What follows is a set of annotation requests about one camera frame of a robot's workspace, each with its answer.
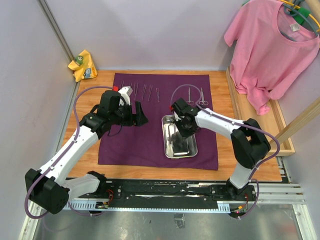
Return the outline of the steel scissors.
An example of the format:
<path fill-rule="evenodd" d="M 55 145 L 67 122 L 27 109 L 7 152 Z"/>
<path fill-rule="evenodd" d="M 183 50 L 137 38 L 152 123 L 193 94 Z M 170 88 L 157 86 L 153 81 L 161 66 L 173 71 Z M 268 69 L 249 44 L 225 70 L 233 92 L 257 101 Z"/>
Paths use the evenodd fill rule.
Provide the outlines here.
<path fill-rule="evenodd" d="M 200 93 L 201 93 L 201 100 L 199 101 L 199 104 L 203 105 L 203 106 L 208 106 L 209 102 L 207 100 L 205 100 L 204 91 L 203 91 L 202 87 L 200 88 Z"/>
<path fill-rule="evenodd" d="M 194 101 L 191 99 L 191 88 L 188 87 L 188 98 L 187 98 L 187 101 L 186 103 L 190 106 L 193 106 L 194 105 Z"/>

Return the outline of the steel instrument tray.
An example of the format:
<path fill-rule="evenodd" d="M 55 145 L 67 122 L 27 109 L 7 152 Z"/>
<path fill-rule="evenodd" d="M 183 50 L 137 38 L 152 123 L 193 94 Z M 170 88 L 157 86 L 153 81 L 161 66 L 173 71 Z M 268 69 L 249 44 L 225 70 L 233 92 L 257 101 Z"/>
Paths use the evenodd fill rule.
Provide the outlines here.
<path fill-rule="evenodd" d="M 196 156 L 198 146 L 195 135 L 182 137 L 174 120 L 174 115 L 165 115 L 161 119 L 165 156 L 172 160 Z"/>

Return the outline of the purple surgical wrap cloth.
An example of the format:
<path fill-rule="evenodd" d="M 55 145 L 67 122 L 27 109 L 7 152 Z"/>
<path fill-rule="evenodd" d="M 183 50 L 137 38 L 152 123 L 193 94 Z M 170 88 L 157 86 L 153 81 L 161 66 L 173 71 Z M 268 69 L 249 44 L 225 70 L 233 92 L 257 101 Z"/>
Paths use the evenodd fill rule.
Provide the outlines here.
<path fill-rule="evenodd" d="M 201 170 L 218 169 L 218 147 L 216 133 L 201 129 L 195 134 L 198 153 L 194 157 L 170 159 L 165 155 L 162 118 L 170 115 L 171 101 L 179 98 L 188 100 L 188 87 L 191 99 L 197 101 L 202 88 L 207 108 L 212 109 L 209 75 L 165 75 L 165 74 L 125 74 L 117 73 L 113 84 L 120 87 L 132 83 L 130 99 L 134 101 L 134 84 L 138 83 L 136 100 L 141 102 L 148 123 L 140 127 L 112 126 L 110 136 L 100 140 L 98 164 L 147 166 L 157 168 L 193 168 Z M 147 84 L 142 101 L 143 86 Z M 148 102 L 150 85 L 152 93 Z M 159 88 L 160 102 L 156 88 Z"/>

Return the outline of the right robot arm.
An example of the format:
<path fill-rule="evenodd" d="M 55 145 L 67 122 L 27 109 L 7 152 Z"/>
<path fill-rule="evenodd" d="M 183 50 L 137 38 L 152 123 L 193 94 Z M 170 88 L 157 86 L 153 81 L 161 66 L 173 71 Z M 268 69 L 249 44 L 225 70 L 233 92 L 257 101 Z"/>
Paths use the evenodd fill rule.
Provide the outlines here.
<path fill-rule="evenodd" d="M 198 104 L 191 106 L 183 98 L 175 101 L 170 110 L 174 113 L 174 124 L 183 138 L 207 129 L 231 140 L 237 164 L 226 182 L 226 193 L 232 200 L 240 199 L 254 168 L 271 150 L 258 122 L 253 118 L 246 121 L 229 118 Z"/>

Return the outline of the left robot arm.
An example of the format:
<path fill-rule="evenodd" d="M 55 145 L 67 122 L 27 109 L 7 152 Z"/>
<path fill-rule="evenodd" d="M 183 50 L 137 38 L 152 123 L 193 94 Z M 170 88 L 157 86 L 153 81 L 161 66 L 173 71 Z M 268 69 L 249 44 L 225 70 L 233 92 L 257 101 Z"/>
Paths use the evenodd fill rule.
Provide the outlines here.
<path fill-rule="evenodd" d="M 29 201 L 54 215 L 74 198 L 85 194 L 101 198 L 110 193 L 107 178 L 95 171 L 70 180 L 67 176 L 84 153 L 105 133 L 109 133 L 113 125 L 140 127 L 148 123 L 139 101 L 135 102 L 136 112 L 132 112 L 132 92 L 130 86 L 121 89 L 108 87 L 101 95 L 100 103 L 82 119 L 77 119 L 76 130 L 67 143 L 38 170 L 31 168 L 27 171 L 24 209 L 30 218 L 35 216 L 29 212 Z"/>

